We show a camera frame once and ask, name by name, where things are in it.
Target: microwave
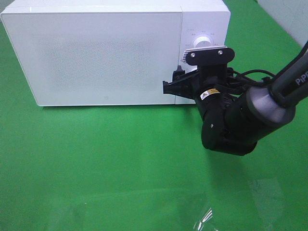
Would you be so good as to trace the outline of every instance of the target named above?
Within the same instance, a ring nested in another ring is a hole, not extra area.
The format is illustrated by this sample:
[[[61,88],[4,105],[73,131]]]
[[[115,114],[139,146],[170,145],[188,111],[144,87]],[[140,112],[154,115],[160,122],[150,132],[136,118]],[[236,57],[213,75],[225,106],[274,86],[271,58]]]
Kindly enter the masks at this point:
[[[222,0],[15,0],[1,20],[39,106],[183,104],[187,49],[224,45]]]

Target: black robotic arm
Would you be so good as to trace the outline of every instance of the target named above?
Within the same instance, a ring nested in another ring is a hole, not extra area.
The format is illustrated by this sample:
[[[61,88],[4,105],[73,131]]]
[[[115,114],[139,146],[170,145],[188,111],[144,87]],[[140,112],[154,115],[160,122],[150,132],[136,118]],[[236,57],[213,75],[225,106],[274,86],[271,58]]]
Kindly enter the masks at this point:
[[[245,155],[258,140],[290,123],[295,106],[308,96],[308,42],[277,75],[264,70],[238,73],[227,67],[234,56],[225,46],[186,50],[183,61],[197,70],[185,74],[178,66],[163,88],[164,94],[195,100],[205,148]],[[253,72],[272,78],[257,82],[247,77]]]

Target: yellow label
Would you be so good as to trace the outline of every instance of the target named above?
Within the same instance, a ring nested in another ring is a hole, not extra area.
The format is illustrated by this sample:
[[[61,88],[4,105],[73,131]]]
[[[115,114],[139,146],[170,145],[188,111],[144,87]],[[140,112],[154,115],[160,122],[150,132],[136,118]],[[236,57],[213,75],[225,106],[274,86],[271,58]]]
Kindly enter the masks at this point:
[[[209,96],[211,94],[217,94],[217,93],[220,93],[220,92],[216,88],[212,88],[212,89],[209,89],[209,90],[206,90],[205,92],[203,92],[200,95],[200,98],[201,98],[201,100],[204,100],[207,96]]]

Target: cable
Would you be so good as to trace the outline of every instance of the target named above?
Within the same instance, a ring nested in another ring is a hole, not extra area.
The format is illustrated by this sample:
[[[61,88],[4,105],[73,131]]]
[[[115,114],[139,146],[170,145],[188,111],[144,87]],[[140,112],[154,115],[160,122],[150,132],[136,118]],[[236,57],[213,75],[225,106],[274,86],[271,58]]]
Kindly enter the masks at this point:
[[[234,71],[234,70],[231,70],[231,71],[232,71],[232,73],[237,74],[238,76],[241,76],[242,78],[244,78],[244,79],[246,79],[246,80],[254,81],[253,79],[251,79],[251,78],[249,78],[249,77],[247,77],[247,76],[245,76],[245,75],[242,75],[242,73],[239,73],[239,72]]]
[[[269,72],[267,70],[262,70],[262,69],[255,69],[255,70],[250,70],[250,71],[246,71],[244,73],[242,73],[242,75],[249,75],[251,73],[264,73],[264,74],[267,74],[271,77],[275,77],[275,75],[272,73],[272,72]]]
[[[258,86],[258,87],[264,87],[267,85],[267,83],[265,82],[256,82],[254,80],[247,80],[243,78],[244,76],[242,75],[237,75],[235,77],[235,79],[241,83],[247,84],[247,85],[251,85],[251,86]]]

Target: green surface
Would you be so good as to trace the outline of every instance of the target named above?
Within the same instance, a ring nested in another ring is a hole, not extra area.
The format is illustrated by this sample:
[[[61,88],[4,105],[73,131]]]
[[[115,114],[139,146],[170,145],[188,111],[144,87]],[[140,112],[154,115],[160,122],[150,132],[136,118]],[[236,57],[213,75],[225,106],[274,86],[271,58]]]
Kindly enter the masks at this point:
[[[300,47],[253,0],[226,0],[235,70]],[[194,105],[35,104],[0,25],[0,231],[308,230],[308,100],[244,157],[203,149]]]

